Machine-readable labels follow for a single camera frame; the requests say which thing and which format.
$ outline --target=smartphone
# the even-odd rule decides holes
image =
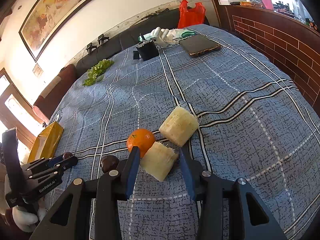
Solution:
[[[207,39],[201,34],[181,40],[179,44],[189,53],[190,57],[199,57],[200,55],[221,49],[220,44]]]

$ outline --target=peeled sugarcane chunk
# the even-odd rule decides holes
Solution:
[[[160,126],[160,133],[170,142],[182,147],[199,128],[196,117],[177,106]]]
[[[140,160],[140,166],[146,173],[152,175],[159,181],[164,181],[171,170],[179,154],[173,149],[164,146],[159,142],[154,142]]]

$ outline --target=brown cushion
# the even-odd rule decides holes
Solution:
[[[76,79],[76,68],[73,64],[63,68],[41,92],[32,106],[33,112],[48,124],[53,112]]]

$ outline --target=framed painting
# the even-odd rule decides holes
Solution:
[[[60,28],[90,1],[37,0],[19,30],[35,62]]]

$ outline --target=door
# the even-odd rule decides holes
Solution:
[[[21,142],[18,147],[29,149],[29,153],[43,130],[43,121],[33,113],[32,106],[18,91],[5,69],[0,70],[0,121],[2,130],[4,127],[17,127],[18,140]]]

